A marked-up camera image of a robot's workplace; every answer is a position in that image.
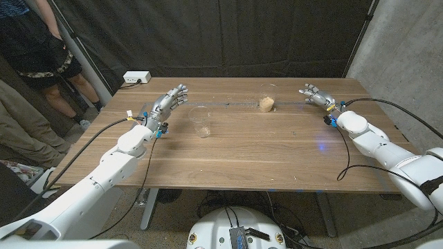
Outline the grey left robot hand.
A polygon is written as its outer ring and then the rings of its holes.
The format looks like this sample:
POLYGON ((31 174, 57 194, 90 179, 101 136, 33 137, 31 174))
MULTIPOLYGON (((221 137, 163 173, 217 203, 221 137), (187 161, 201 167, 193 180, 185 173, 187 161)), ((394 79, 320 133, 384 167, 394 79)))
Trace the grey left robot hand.
POLYGON ((156 131, 170 117, 174 109, 188 101, 187 93, 187 87, 180 84, 161 95, 154 102, 151 111, 142 121, 142 125, 151 131, 156 131))

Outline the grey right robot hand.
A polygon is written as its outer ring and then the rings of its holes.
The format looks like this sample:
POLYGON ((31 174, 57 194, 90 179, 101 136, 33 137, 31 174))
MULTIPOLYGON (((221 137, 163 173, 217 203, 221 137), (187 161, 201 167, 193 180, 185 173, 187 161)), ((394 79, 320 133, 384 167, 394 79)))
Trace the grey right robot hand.
POLYGON ((327 92, 321 91, 313 84, 305 84, 305 89, 300 89, 299 92, 306 95, 306 102, 311 102, 322 107, 324 110, 340 115, 342 111, 336 100, 327 92))

